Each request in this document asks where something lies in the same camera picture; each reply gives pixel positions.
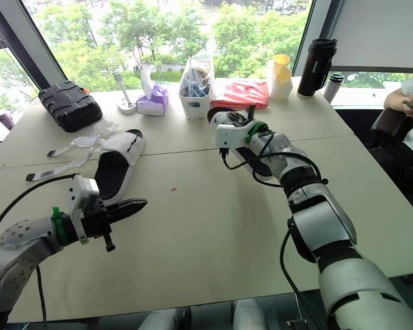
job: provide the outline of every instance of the glass window pane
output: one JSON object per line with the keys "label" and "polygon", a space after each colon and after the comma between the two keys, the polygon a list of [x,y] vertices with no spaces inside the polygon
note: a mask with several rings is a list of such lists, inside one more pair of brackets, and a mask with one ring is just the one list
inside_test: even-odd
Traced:
{"label": "glass window pane", "polygon": [[67,77],[90,91],[141,88],[152,79],[179,82],[188,57],[215,55],[218,77],[266,76],[276,53],[291,66],[310,0],[23,0]]}
{"label": "glass window pane", "polygon": [[[18,122],[36,97],[37,90],[19,62],[8,49],[0,49],[0,112],[8,111]],[[0,141],[8,133],[0,123]]]}
{"label": "glass window pane", "polygon": [[332,101],[334,106],[382,108],[389,93],[401,88],[401,83],[413,74],[389,72],[340,72],[344,82]]}
{"label": "glass window pane", "polygon": [[345,88],[388,88],[399,86],[404,80],[413,77],[413,74],[395,74],[389,72],[331,72],[342,74]]}

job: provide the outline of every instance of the black case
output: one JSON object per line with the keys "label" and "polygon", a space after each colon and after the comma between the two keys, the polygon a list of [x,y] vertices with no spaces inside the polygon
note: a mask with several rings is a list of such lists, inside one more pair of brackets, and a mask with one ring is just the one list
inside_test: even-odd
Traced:
{"label": "black case", "polygon": [[43,89],[39,98],[66,132],[75,132],[103,116],[98,103],[70,80]]}

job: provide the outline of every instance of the black thermos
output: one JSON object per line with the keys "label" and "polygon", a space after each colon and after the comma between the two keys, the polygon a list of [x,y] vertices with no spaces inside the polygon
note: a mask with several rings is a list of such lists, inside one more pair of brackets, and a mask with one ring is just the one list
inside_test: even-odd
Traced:
{"label": "black thermos", "polygon": [[309,46],[308,59],[298,86],[301,98],[311,98],[323,88],[332,67],[332,57],[337,52],[337,40],[315,39]]}

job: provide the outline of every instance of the red bag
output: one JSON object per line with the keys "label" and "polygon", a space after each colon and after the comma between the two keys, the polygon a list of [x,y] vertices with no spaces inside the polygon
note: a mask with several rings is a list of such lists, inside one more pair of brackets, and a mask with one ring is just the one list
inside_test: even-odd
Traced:
{"label": "red bag", "polygon": [[211,105],[213,107],[256,109],[268,106],[268,85],[265,80],[251,78],[216,78],[214,80]]}

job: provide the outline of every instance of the robotic arm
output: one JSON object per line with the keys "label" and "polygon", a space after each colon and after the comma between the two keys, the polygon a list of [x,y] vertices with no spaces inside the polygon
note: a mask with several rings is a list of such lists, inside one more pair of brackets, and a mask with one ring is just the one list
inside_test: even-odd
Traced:
{"label": "robotic arm", "polygon": [[413,311],[384,273],[355,249],[355,228],[306,154],[264,122],[237,112],[210,110],[215,144],[231,149],[258,179],[276,178],[288,198],[288,230],[295,247],[319,268],[329,329],[413,329]]}
{"label": "robotic arm", "polygon": [[69,214],[54,208],[53,215],[23,220],[0,235],[0,329],[35,267],[47,257],[78,240],[103,236],[108,252],[115,249],[110,225],[141,210],[145,199],[128,199],[104,207],[93,179],[76,175],[70,188]]}

